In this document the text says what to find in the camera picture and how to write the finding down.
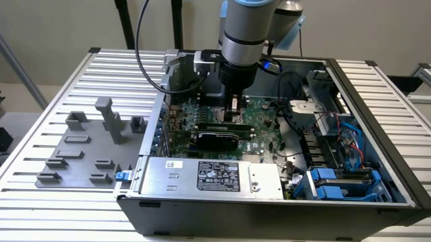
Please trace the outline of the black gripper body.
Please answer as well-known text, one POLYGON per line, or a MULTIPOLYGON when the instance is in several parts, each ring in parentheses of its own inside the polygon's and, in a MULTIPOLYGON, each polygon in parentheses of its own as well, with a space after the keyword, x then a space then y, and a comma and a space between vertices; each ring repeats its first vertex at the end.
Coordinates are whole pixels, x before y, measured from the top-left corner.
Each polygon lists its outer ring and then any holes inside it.
POLYGON ((238 66, 230 62, 220 63, 219 80, 226 87, 227 97, 242 95, 255 81, 256 64, 238 66))

